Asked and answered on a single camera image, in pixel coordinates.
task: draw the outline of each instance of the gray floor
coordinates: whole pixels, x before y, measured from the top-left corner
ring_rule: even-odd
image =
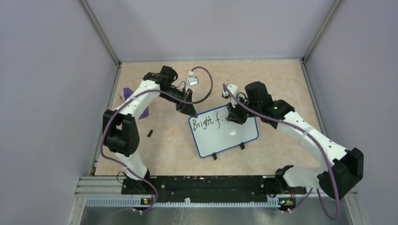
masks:
[[[334,216],[334,200],[324,201],[329,213]],[[341,203],[342,214],[338,221],[324,215],[318,198],[309,198],[292,214],[269,213],[263,208],[157,208],[142,216],[126,210],[109,217],[101,225],[351,225],[347,206],[344,201]],[[81,225],[97,225],[119,209],[87,207]]]

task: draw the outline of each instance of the metal frame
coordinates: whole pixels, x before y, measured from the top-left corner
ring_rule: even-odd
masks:
[[[108,51],[109,55],[112,57],[113,61],[115,62],[116,65],[118,65],[118,69],[115,75],[115,80],[114,83],[112,84],[112,91],[110,93],[110,97],[108,100],[107,107],[109,108],[112,105],[113,98],[115,95],[115,89],[117,86],[117,82],[119,79],[119,75],[121,72],[122,68],[122,63],[119,61],[117,58],[108,38],[104,34],[98,20],[96,19],[93,11],[91,10],[89,4],[87,3],[87,0],[79,0],[79,2],[82,4],[82,7],[84,8],[85,12],[87,13],[87,16],[89,20],[91,21],[94,29],[96,30],[99,38],[101,39],[104,47]],[[326,136],[330,137],[330,131],[328,129],[327,121],[324,117],[324,113],[322,110],[322,106],[320,104],[318,95],[316,93],[316,89],[314,87],[314,82],[312,80],[310,71],[307,66],[307,61],[311,57],[312,52],[314,51],[315,47],[319,43],[320,39],[322,38],[323,34],[327,30],[328,26],[330,25],[334,15],[336,12],[340,9],[342,3],[344,0],[335,0],[328,15],[325,17],[323,23],[321,24],[320,28],[318,29],[317,34],[315,35],[313,41],[311,42],[307,52],[303,56],[303,58],[300,60],[300,64],[303,70],[303,74],[308,86],[308,91],[311,96],[311,100],[314,105],[315,113],[318,118],[318,122],[321,126],[321,131],[324,133]],[[98,142],[96,145],[96,154],[94,157],[94,161],[92,164],[92,167],[90,169],[89,177],[81,177],[80,181],[78,183],[76,193],[75,193],[75,198],[72,204],[72,208],[70,211],[70,216],[69,216],[69,225],[79,225],[81,222],[81,219],[83,217],[83,212],[84,212],[84,207],[87,202],[87,199],[90,197],[127,197],[125,195],[121,194],[121,189],[122,189],[122,184],[120,184],[115,176],[93,176],[95,173],[95,167],[96,163],[99,157],[99,144],[100,144],[100,137],[101,137],[101,132],[98,134]],[[315,193],[311,194],[310,197],[317,197]],[[347,204],[348,211],[352,220],[353,225],[368,225],[368,218],[366,216],[366,213],[363,209],[363,206],[361,204],[360,198],[358,196],[358,193],[356,191],[356,188],[354,188],[350,193],[348,193],[344,201]]]

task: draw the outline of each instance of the whiteboard stand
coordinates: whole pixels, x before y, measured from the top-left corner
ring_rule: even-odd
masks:
[[[213,156],[242,143],[253,141],[259,137],[255,118],[248,118],[243,125],[227,121],[227,105],[198,114],[197,118],[188,119],[189,126],[199,156]]]

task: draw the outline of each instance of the blue whiteboard border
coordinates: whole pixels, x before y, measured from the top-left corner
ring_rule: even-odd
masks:
[[[226,107],[226,106],[227,106],[227,105],[222,105],[222,106],[219,106],[219,107],[217,107],[217,108],[214,108],[214,109],[210,109],[210,110],[201,112],[201,113],[198,114],[198,116],[201,115],[201,114],[204,114],[204,113],[207,113],[207,112],[210,112],[210,111],[219,109],[219,108]],[[198,155],[199,155],[199,157],[201,157],[201,158],[209,157],[209,156],[211,156],[211,155],[201,156],[200,153],[199,153],[198,144],[196,143],[195,135],[193,135],[193,129],[192,129],[191,123],[189,122],[189,120],[190,120],[192,117],[193,117],[193,116],[191,116],[191,117],[188,118],[188,124],[189,124],[189,127],[191,128],[192,137],[193,137],[193,140],[195,141],[195,146],[196,146],[196,150],[198,151]],[[247,141],[247,142],[244,142],[244,143],[248,143],[248,142],[254,141],[254,140],[256,140],[257,138],[259,138],[259,128],[257,127],[257,120],[256,120],[255,118],[254,118],[254,123],[256,124],[257,137],[255,137],[255,138],[253,138],[253,139],[251,139],[251,140],[249,140],[249,141]],[[229,147],[229,148],[226,148],[226,149],[223,149],[223,150],[218,151],[218,152],[216,152],[216,153],[220,153],[220,152],[222,152],[222,151],[235,148],[235,147],[237,147],[237,146],[239,146],[239,144],[234,145],[234,146]]]

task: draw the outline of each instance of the table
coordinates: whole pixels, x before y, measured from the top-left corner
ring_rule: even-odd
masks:
[[[221,97],[223,83],[238,85],[240,90],[254,81],[265,83],[274,100],[283,99],[316,129],[319,124],[299,60],[218,60],[123,63],[112,109],[121,105],[123,88],[137,88],[148,72],[158,73],[163,65],[179,75],[178,85],[195,66],[203,66],[212,74],[213,92],[203,103],[195,105],[197,113],[228,103]],[[210,87],[205,71],[195,70],[199,84],[192,86],[193,100],[202,99]],[[212,157],[201,158],[195,147],[188,116],[176,111],[175,104],[157,98],[149,105],[149,116],[138,121],[138,151],[151,175],[272,175],[285,165],[317,167],[318,162],[301,146],[283,133],[257,118],[259,138]],[[108,156],[116,157],[106,147]],[[116,175],[122,166],[99,157],[95,175]]]

